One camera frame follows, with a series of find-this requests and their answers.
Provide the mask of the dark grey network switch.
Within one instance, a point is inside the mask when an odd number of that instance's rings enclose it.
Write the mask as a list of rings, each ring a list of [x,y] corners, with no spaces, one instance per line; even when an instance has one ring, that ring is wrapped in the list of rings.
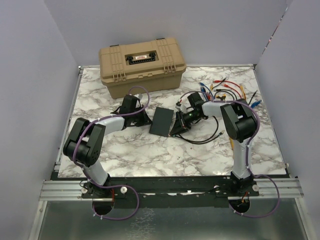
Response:
[[[174,110],[156,107],[149,133],[161,137],[168,137],[172,124]]]

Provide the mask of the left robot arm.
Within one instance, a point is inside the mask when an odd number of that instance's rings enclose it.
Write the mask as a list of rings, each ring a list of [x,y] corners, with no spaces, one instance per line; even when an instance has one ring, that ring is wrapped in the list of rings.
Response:
[[[108,183],[110,175],[99,161],[104,137],[129,127],[151,125],[152,120],[141,98],[142,95],[127,94],[121,106],[100,120],[77,118],[63,146],[63,154],[82,169],[87,179],[94,184],[94,193],[101,198],[106,197],[111,190]]]

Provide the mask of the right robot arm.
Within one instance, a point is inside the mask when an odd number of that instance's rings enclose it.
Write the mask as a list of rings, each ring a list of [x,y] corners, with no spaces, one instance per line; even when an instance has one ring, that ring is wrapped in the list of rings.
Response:
[[[254,183],[250,157],[251,142],[260,129],[258,115],[244,98],[205,101],[199,92],[193,91],[187,99],[192,110],[182,110],[183,105],[180,101],[177,102],[178,111],[169,135],[180,137],[191,129],[193,122],[201,119],[222,118],[225,130],[233,142],[233,167],[229,189],[236,196],[242,195]]]

